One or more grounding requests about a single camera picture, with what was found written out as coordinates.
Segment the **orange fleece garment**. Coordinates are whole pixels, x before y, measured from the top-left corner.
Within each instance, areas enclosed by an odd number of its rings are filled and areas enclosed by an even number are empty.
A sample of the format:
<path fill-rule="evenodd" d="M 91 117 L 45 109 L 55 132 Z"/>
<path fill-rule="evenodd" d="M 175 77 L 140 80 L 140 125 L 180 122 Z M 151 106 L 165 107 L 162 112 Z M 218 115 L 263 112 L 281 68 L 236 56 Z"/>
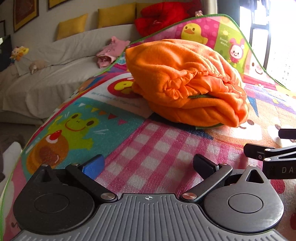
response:
<path fill-rule="evenodd" d="M 165 39 L 126 49 L 125 59 L 133 91 L 163 118 L 199 128 L 236 128 L 247 121 L 241 76 L 211 48 Z"/>

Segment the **left framed picture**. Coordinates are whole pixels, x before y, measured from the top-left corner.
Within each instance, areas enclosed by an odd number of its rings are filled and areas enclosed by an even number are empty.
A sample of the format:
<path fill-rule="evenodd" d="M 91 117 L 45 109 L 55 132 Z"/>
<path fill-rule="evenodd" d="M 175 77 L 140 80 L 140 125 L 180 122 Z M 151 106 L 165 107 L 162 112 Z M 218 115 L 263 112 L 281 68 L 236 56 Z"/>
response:
<path fill-rule="evenodd" d="M 14 33 L 24 27 L 31 20 L 39 16 L 38 0 L 14 0 L 13 25 Z"/>

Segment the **beige plush toy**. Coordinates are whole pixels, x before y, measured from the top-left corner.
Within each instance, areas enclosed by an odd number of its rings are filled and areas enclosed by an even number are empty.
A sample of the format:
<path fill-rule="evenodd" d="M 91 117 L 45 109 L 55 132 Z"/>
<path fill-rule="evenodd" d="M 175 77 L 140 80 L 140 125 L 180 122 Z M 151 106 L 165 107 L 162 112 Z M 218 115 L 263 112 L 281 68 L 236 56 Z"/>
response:
<path fill-rule="evenodd" d="M 41 70 L 45 67 L 48 66 L 48 63 L 44 60 L 36 60 L 33 61 L 30 66 L 29 66 L 29 70 L 31 74 L 34 74 L 35 72 L 37 72 L 38 70 Z"/>

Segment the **yellow pink plush toy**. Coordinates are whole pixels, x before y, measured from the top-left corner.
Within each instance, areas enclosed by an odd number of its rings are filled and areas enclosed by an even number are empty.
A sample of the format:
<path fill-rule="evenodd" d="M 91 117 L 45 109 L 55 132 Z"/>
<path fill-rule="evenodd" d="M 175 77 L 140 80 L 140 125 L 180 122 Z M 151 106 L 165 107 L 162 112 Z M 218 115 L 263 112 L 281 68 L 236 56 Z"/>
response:
<path fill-rule="evenodd" d="M 20 61 L 22 56 L 28 54 L 28 52 L 29 52 L 29 48 L 26 48 L 24 46 L 15 47 L 15 49 L 13 49 L 13 51 L 11 52 L 10 60 L 12 62 Z"/>

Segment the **pink crumpled baby garment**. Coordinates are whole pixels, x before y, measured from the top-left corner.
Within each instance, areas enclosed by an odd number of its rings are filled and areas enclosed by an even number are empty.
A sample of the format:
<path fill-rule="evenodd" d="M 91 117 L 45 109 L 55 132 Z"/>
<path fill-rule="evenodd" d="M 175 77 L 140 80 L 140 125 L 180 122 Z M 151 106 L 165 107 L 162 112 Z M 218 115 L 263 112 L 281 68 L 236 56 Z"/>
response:
<path fill-rule="evenodd" d="M 96 54 L 98 67 L 104 68 L 114 63 L 129 44 L 129 40 L 124 41 L 113 36 L 111 42 Z"/>

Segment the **grey covered sofa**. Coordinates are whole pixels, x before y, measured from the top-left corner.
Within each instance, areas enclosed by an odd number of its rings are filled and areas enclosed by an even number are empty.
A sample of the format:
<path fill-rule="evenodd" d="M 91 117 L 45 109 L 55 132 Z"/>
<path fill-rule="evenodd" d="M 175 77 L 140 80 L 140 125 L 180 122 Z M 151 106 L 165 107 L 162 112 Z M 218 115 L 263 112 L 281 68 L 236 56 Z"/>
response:
<path fill-rule="evenodd" d="M 115 36 L 120 40 L 140 38 L 135 25 L 119 25 L 82 32 L 41 45 L 1 72 L 1 121 L 42 124 L 87 79 L 104 69 L 96 54 Z M 48 66 L 30 73 L 33 61 Z"/>

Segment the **colourful cartoon play mat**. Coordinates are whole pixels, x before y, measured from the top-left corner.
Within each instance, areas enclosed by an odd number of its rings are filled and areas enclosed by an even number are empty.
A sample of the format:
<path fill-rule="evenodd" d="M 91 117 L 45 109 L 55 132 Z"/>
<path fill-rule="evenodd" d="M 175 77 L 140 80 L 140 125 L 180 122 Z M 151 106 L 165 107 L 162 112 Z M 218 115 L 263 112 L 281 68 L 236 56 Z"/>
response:
<path fill-rule="evenodd" d="M 13 203 L 43 163 L 65 168 L 104 156 L 93 178 L 121 193 L 179 194 L 200 181 L 192 171 L 193 156 L 203 154 L 214 162 L 243 169 L 262 162 L 247 158 L 247 143 L 283 148 L 295 140 L 278 136 L 280 128 L 295 128 L 295 94 L 267 73 L 258 76 L 251 63 L 256 57 L 236 23 L 227 15 L 191 18 L 134 42 L 179 39 L 190 24 L 210 39 L 209 47 L 229 60 L 235 41 L 244 43 L 243 57 L 234 66 L 243 80 L 250 104 L 248 120 L 237 128 L 198 129 L 170 123 L 154 114 L 147 102 L 132 92 L 133 78 L 121 56 L 100 75 L 85 81 L 34 133 L 19 156 L 1 196 L 1 240 L 11 240 L 20 228 Z"/>

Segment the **framed picture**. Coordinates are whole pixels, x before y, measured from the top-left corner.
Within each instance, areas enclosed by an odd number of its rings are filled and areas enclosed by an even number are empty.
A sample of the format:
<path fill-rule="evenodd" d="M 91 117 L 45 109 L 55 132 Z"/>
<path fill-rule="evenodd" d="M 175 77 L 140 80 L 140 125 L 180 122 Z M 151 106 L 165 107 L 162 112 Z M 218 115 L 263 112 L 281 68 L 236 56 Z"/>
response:
<path fill-rule="evenodd" d="M 24 27 L 31 20 L 39 16 L 38 0 L 14 0 L 13 25 L 14 33 Z"/>
<path fill-rule="evenodd" d="M 48 10 L 51 10 L 61 4 L 66 3 L 69 0 L 48 0 Z"/>

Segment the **middle yellow cushion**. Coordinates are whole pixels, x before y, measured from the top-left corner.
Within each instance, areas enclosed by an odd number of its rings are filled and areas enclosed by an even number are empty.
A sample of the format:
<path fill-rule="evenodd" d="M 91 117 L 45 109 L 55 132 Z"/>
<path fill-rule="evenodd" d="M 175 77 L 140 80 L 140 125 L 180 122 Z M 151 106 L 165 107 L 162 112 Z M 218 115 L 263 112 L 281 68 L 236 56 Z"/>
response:
<path fill-rule="evenodd" d="M 98 9 L 97 28 L 133 24 L 136 18 L 136 3 L 121 4 Z"/>

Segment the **red plush cushion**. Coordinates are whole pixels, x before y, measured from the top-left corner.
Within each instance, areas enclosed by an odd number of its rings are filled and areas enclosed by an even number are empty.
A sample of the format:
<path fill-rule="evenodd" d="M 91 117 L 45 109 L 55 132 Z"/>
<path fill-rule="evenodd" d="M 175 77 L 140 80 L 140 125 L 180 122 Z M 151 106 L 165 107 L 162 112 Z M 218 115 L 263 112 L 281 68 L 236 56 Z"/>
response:
<path fill-rule="evenodd" d="M 154 5 L 157 15 L 152 18 L 135 19 L 134 25 L 142 37 L 149 36 L 182 20 L 195 16 L 202 10 L 201 1 L 166 1 Z"/>

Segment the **small pink object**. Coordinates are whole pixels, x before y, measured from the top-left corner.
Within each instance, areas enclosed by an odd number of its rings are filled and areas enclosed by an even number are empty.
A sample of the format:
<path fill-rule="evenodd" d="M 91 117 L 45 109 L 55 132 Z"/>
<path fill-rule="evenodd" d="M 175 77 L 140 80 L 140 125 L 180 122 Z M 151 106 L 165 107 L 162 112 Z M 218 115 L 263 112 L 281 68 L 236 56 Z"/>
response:
<path fill-rule="evenodd" d="M 203 12 L 201 10 L 195 11 L 195 17 L 203 16 Z"/>

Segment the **left yellow cushion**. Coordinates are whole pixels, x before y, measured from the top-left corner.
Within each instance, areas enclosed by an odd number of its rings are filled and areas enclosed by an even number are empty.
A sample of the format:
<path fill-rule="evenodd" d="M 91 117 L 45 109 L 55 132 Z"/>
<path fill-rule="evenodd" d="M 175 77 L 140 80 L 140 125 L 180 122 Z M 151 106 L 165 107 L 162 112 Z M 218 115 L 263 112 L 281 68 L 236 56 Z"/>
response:
<path fill-rule="evenodd" d="M 56 40 L 64 39 L 84 32 L 87 18 L 88 14 L 84 14 L 79 17 L 60 22 L 58 25 Z"/>

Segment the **middle framed picture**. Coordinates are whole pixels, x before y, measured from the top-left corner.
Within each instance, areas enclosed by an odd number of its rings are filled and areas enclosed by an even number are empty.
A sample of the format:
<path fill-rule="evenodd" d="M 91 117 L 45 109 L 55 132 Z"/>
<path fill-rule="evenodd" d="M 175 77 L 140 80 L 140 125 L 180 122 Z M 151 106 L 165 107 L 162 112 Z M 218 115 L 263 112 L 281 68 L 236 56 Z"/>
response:
<path fill-rule="evenodd" d="M 48 10 L 51 10 L 61 4 L 66 3 L 69 0 L 48 0 Z"/>

